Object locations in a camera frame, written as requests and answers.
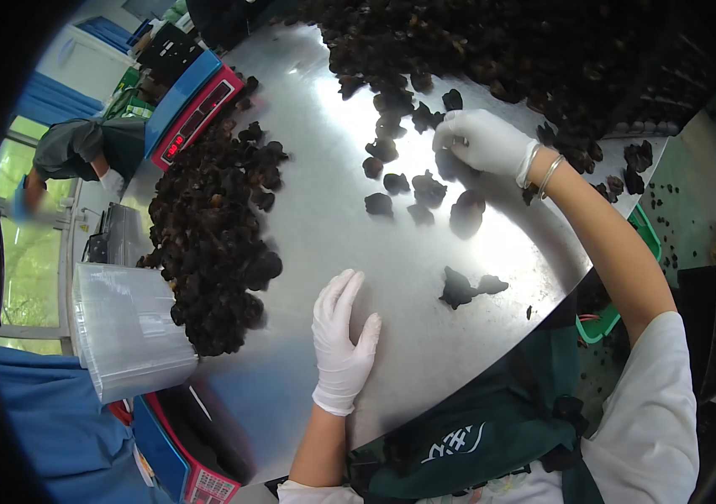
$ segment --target bangle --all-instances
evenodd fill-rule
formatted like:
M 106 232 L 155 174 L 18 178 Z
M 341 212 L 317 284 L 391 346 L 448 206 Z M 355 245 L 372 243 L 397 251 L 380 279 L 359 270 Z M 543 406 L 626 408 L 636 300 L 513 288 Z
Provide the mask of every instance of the bangle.
M 562 154 L 557 154 L 557 158 L 554 160 L 551 166 L 548 167 L 548 171 L 546 172 L 546 176 L 543 177 L 543 183 L 540 184 L 540 190 L 537 191 L 537 198 L 539 200 L 544 200 L 546 198 L 546 186 L 548 185 L 548 179 L 554 175 L 554 170 L 557 169 L 557 166 L 560 166 L 560 163 L 565 160 L 565 156 Z
M 524 174 L 524 189 L 529 187 L 529 181 L 527 180 L 529 177 L 529 170 L 532 169 L 532 162 L 534 161 L 535 156 L 537 156 L 537 151 L 539 151 L 541 147 L 543 147 L 543 144 L 538 142 L 534 147 L 532 147 L 532 153 L 529 154 L 529 160 L 526 162 L 526 173 Z

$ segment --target digital scale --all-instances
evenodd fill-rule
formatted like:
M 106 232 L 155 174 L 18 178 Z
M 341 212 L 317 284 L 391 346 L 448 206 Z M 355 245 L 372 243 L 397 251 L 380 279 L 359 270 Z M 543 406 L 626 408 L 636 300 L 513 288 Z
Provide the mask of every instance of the digital scale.
M 232 459 L 232 449 L 191 386 L 137 396 L 133 417 L 137 449 L 173 501 L 226 504 L 234 497 L 241 487 L 230 474 L 236 469 L 219 465 Z
M 222 105 L 242 88 L 240 79 L 214 52 L 202 52 L 145 123 L 145 157 L 168 171 L 176 155 L 202 134 Z

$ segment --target round metal table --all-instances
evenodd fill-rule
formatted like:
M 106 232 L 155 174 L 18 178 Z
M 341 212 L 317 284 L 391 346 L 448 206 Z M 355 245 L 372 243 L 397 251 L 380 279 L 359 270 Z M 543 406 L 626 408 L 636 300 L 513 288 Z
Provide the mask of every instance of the round metal table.
M 413 193 L 392 197 L 393 219 L 368 215 L 363 198 L 385 192 L 380 181 L 364 176 L 361 166 L 379 115 L 369 87 L 342 100 L 340 85 L 327 69 L 328 56 L 315 26 L 271 26 L 223 57 L 261 82 L 252 97 L 255 106 L 235 116 L 239 128 L 259 120 L 267 141 L 282 142 L 292 156 L 280 167 L 284 187 L 272 211 L 257 212 L 263 237 L 284 266 L 269 289 L 257 294 L 265 305 L 266 325 L 249 331 L 239 352 L 204 358 L 191 379 L 205 405 L 227 418 L 220 429 L 251 469 L 252 483 L 288 474 L 317 380 L 313 301 L 344 268 L 366 273 L 353 309 L 353 337 L 373 311 L 383 317 L 375 366 L 348 419 L 348 442 L 355 448 L 433 407 L 492 365 L 551 313 L 591 267 L 550 200 L 527 207 L 512 181 L 488 173 L 444 182 L 448 192 L 433 211 L 433 226 L 414 225 L 405 209 L 413 204 Z M 492 110 L 530 136 L 545 120 L 523 102 L 499 102 L 471 81 L 435 78 L 433 91 L 415 97 L 431 110 L 444 110 L 441 97 L 451 88 L 461 92 L 465 109 Z M 411 117 L 402 126 L 408 132 L 396 142 L 400 156 L 384 173 L 404 173 L 411 180 L 430 169 L 439 180 L 433 130 L 419 135 Z M 585 178 L 598 184 L 607 175 L 623 176 L 623 149 L 634 142 L 601 141 L 605 159 Z M 666 139 L 650 142 L 657 163 Z M 643 174 L 645 181 L 654 168 Z M 147 206 L 161 174 L 143 162 L 122 200 L 142 214 L 142 253 L 150 252 Z M 458 238 L 448 227 L 451 205 L 465 187 L 487 200 L 483 225 L 470 239 Z M 625 193 L 615 208 L 627 216 L 638 199 Z M 510 287 L 477 296 L 454 311 L 437 299 L 445 266 L 473 285 L 490 274 Z

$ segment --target blue curtain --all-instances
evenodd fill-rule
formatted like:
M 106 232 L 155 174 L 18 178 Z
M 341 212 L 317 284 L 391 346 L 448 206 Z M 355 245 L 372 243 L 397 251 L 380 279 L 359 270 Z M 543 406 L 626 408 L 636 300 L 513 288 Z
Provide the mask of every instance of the blue curtain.
M 134 434 L 97 399 L 77 357 L 0 347 L 0 394 L 21 447 L 57 502 L 172 504 L 148 487 Z
M 103 110 L 103 104 L 50 77 L 34 72 L 16 103 L 17 116 L 51 126 L 67 119 L 89 118 Z
M 109 19 L 102 16 L 87 19 L 83 23 L 75 26 L 81 28 L 81 30 L 89 33 L 91 36 L 106 42 L 123 54 L 128 53 L 128 50 L 131 49 L 128 40 L 133 34 L 125 31 L 120 25 L 112 23 Z

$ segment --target white latex glove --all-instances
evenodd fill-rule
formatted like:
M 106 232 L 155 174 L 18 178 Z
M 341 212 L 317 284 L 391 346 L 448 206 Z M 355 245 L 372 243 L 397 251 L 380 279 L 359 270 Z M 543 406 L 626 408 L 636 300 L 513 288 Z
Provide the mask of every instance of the white latex glove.
M 313 401 L 333 415 L 353 412 L 353 401 L 363 388 L 375 362 L 381 334 L 381 316 L 373 313 L 363 325 L 358 344 L 350 342 L 350 315 L 363 273 L 345 269 L 333 277 L 313 305 L 313 346 L 319 368 L 319 384 Z
M 454 143 L 454 137 L 461 140 Z M 482 172 L 511 175 L 525 187 L 529 156 L 538 142 L 487 110 L 451 110 L 436 128 L 433 148 L 447 147 L 464 163 Z
M 106 173 L 101 177 L 101 186 L 103 186 L 103 189 L 117 196 L 121 196 L 122 187 L 125 183 L 126 182 L 122 180 L 122 175 L 111 168 L 106 170 Z

